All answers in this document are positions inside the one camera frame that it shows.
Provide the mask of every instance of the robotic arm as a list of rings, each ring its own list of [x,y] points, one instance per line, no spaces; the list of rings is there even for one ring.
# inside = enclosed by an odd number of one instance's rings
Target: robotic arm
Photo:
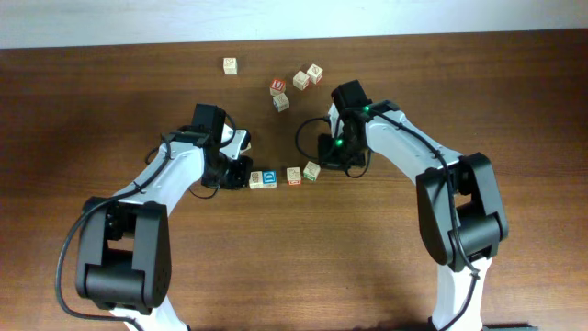
[[[319,163],[346,171],[368,166],[365,151],[373,151],[415,184],[421,237],[438,264],[437,303],[430,322],[435,330],[481,330],[484,278],[508,235],[490,160],[479,153],[463,156],[435,142],[397,105],[369,100],[357,80],[337,87],[332,98],[326,118],[331,134],[319,137]],[[470,195],[471,201],[455,207],[457,192]]]
[[[246,187],[253,160],[240,152],[250,135],[236,130],[230,117],[233,128],[226,126],[225,116],[216,106],[198,104],[191,125],[163,137],[157,156],[134,181],[114,197],[86,202],[82,222],[76,223],[82,230],[75,287],[81,297],[116,317],[80,314],[65,304],[61,267],[68,240],[56,280],[58,301],[66,313],[125,322],[131,330],[189,330],[166,296],[172,272],[167,218],[199,180],[215,189]],[[110,247],[123,236],[134,239],[131,251]]]

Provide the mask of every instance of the white wall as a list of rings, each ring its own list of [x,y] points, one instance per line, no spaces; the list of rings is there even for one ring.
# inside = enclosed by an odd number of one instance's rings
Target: white wall
[[[0,0],[0,48],[586,27],[588,0]]]

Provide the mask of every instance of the wooden block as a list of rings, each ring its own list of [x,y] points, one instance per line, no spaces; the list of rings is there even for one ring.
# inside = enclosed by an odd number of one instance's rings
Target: wooden block
[[[237,74],[237,59],[224,58],[222,68],[224,69],[224,74]]]
[[[288,185],[300,185],[302,184],[302,176],[300,175],[300,168],[293,167],[286,169],[288,176]]]
[[[311,82],[318,84],[322,79],[322,68],[316,64],[313,64],[306,74],[311,78]]]
[[[299,71],[295,76],[294,76],[294,86],[299,89],[300,91],[303,91],[306,86],[309,85],[311,78],[303,73],[302,71]]]
[[[306,165],[304,168],[304,177],[310,179],[312,181],[316,181],[316,178],[319,176],[321,172],[321,167],[311,161]]]
[[[279,79],[274,79],[272,81],[272,85],[269,86],[269,94],[272,96],[277,96],[284,92],[286,92],[286,82]]]
[[[282,93],[274,97],[274,107],[276,107],[278,112],[286,110],[290,107],[290,101],[286,95]]]
[[[249,177],[249,188],[256,189],[256,188],[263,188],[263,174],[261,171],[252,171],[251,176]]]
[[[276,171],[264,171],[264,188],[277,187]]]

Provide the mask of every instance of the wooden table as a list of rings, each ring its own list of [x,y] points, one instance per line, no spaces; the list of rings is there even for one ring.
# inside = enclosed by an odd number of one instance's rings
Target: wooden table
[[[221,58],[232,56],[239,75],[225,76]],[[291,78],[311,63],[323,81],[300,92]],[[281,113],[268,93],[273,78],[288,82]],[[0,51],[0,329],[124,329],[61,311],[58,252],[85,200],[133,180],[158,134],[189,123],[197,102],[250,130],[249,155],[279,180],[276,189],[180,200],[169,296],[185,322],[308,330],[426,321],[436,265],[400,171],[377,155],[359,180],[322,171],[316,183],[286,185],[285,167],[307,161],[295,130],[356,78],[443,145],[491,158],[510,237],[485,283],[484,323],[585,329],[587,30]],[[327,131],[309,127],[303,146],[315,153]],[[75,254],[66,299],[100,313],[75,294]]]

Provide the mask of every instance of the brown tabletop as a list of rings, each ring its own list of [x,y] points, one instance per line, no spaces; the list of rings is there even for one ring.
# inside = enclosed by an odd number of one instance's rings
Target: brown tabletop
[[[224,75],[222,57],[238,59],[237,76]],[[292,76],[312,63],[324,78],[299,91]],[[288,84],[281,113],[273,78]],[[426,321],[436,264],[410,180],[376,155],[358,180],[323,170],[316,183],[286,184],[285,168],[307,162],[296,129],[352,79],[443,145],[492,160],[510,236],[484,284],[482,321],[585,329],[587,30],[0,51],[0,329],[125,329],[61,311],[58,252],[85,200],[130,183],[159,133],[188,124],[197,102],[252,133],[248,155],[276,169],[278,185],[180,200],[168,294],[183,321],[255,330]],[[313,154],[321,132],[313,124],[303,136]],[[104,313],[75,294],[76,246],[65,297]]]

